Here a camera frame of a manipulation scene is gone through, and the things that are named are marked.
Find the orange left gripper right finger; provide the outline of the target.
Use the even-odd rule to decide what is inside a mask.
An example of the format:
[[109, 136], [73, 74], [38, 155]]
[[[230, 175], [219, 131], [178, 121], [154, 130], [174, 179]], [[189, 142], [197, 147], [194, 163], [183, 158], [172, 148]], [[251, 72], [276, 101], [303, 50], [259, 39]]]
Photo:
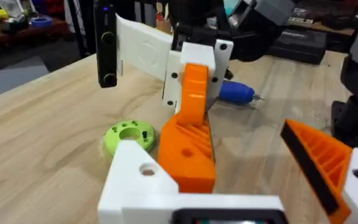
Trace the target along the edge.
[[291, 119], [280, 135], [329, 222], [358, 223], [358, 147]]

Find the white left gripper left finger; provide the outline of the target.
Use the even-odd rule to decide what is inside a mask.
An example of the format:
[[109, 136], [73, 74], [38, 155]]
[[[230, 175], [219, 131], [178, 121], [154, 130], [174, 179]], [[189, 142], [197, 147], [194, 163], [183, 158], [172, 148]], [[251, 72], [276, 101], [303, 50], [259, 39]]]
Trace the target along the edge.
[[98, 203], [100, 223], [169, 223], [172, 208], [163, 205], [178, 184], [135, 141], [116, 148]]

